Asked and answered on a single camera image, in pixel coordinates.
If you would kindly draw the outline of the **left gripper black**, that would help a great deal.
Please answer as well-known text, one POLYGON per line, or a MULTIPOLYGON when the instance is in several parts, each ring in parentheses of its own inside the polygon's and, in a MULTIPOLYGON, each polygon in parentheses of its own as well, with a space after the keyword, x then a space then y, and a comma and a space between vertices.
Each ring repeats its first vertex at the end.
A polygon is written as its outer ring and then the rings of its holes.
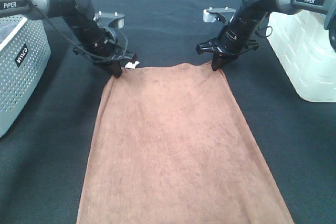
POLYGON ((73 48, 73 52, 95 64, 101 64, 101 69, 116 78, 122 75, 121 61, 135 63, 138 60, 136 53, 109 42, 103 45, 102 50, 96 52, 84 50, 79 45, 73 48))

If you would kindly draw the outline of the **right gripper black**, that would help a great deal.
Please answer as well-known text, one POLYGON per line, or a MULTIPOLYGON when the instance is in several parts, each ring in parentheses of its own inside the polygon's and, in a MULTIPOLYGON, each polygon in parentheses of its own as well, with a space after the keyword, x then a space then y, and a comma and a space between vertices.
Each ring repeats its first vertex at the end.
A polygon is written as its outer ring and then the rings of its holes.
POLYGON ((196 52, 200 55, 205 52, 213 53, 211 68, 213 71, 223 68, 229 63, 238 59, 238 56, 250 51, 257 50, 259 44, 256 40, 247 40, 239 43, 238 41, 228 41, 228 44, 222 45, 219 39, 213 38, 196 46, 196 52))

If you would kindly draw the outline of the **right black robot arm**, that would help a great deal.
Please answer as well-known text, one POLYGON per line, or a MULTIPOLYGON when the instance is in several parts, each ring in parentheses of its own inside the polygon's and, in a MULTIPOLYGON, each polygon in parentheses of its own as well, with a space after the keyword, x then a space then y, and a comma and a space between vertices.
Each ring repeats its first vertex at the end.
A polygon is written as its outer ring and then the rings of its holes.
POLYGON ((239 55, 256 50, 258 44, 251 39, 259 24, 272 12, 293 15, 302 10, 324 14, 324 29, 329 32, 331 46, 335 47, 335 0, 241 0, 239 9, 229 7, 203 11, 206 23, 220 21, 224 24, 219 35, 198 44, 197 53, 213 54, 214 71, 236 60, 239 55))

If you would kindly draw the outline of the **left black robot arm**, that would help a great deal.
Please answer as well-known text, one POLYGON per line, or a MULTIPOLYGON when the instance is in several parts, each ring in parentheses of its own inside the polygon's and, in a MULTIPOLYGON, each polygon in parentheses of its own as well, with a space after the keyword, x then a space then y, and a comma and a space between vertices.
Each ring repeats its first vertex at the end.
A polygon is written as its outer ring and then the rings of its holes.
POLYGON ((120 12, 96 12, 91 0, 1 0, 1 17, 23 15, 30 20, 61 17, 78 43, 74 53, 107 67, 120 77, 121 62, 135 63, 137 55, 118 43, 117 30, 124 26, 120 12))

